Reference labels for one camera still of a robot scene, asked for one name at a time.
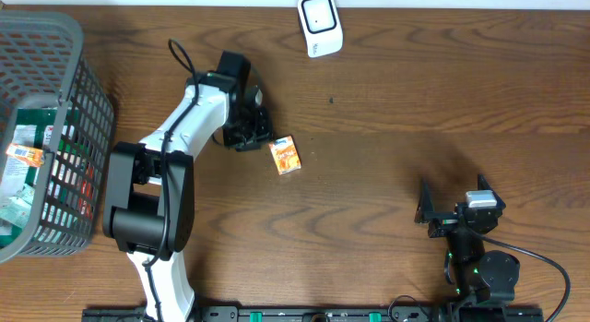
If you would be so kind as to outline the orange tissue pack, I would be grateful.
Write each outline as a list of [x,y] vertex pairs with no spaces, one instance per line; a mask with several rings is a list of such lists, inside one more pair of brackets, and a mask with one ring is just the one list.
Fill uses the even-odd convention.
[[300,169],[301,160],[292,136],[276,139],[268,147],[279,175]]
[[44,151],[42,149],[10,143],[6,149],[6,155],[29,167],[39,168],[44,164]]

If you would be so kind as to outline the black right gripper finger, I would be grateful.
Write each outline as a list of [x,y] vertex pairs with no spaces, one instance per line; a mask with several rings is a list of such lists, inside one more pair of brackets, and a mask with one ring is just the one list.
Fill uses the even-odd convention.
[[483,174],[478,175],[478,190],[489,190],[492,191],[493,188],[490,186],[489,182],[487,181],[486,177]]
[[428,223],[434,218],[434,206],[431,198],[431,191],[425,180],[420,181],[419,203],[417,206],[414,222]]

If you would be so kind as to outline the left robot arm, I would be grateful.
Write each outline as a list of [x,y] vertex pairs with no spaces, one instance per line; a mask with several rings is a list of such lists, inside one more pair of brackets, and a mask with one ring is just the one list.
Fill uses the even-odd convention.
[[162,124],[110,156],[102,229],[138,272],[145,308],[123,321],[193,321],[196,293],[184,249],[195,222],[195,166],[209,142],[237,152],[259,149],[273,127],[251,62],[225,51],[215,69],[187,62],[183,97]]

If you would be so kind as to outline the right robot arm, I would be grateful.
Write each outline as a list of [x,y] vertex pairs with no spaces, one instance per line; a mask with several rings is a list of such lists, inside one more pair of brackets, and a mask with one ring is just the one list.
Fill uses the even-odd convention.
[[444,262],[446,281],[457,297],[431,311],[431,321],[505,321],[507,305],[514,300],[520,262],[499,250],[487,251],[482,236],[496,228],[506,208],[483,175],[478,188],[468,191],[453,211],[438,212],[428,184],[420,182],[415,222],[428,225],[430,238],[442,237],[448,249]]

